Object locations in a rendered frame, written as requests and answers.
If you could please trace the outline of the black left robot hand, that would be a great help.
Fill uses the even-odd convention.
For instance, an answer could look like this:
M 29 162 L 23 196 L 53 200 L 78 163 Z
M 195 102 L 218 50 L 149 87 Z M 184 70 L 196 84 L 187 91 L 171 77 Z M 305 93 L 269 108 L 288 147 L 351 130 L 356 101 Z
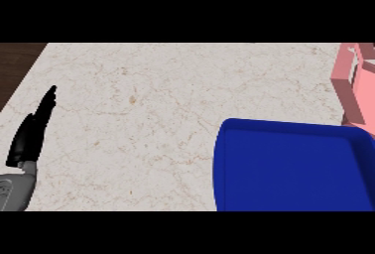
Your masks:
M 56 106 L 56 89 L 53 85 L 44 94 L 37 111 L 29 113 L 13 136 L 6 166 L 19 167 L 20 162 L 37 162 L 43 150 L 44 133 Z

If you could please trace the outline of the blue tray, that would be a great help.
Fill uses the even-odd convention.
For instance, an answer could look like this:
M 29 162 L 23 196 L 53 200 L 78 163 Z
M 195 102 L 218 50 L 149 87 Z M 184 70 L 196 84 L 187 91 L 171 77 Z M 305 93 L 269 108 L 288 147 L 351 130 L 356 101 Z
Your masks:
M 220 211 L 375 210 L 375 140 L 356 127 L 229 119 L 212 185 Z

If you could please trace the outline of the pink cardboard box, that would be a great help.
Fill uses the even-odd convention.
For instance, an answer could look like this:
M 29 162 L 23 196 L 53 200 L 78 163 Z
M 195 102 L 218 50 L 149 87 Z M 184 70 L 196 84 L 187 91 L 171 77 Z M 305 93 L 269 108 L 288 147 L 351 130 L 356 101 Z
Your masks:
M 331 83 L 344 109 L 342 124 L 375 138 L 375 44 L 339 45 Z

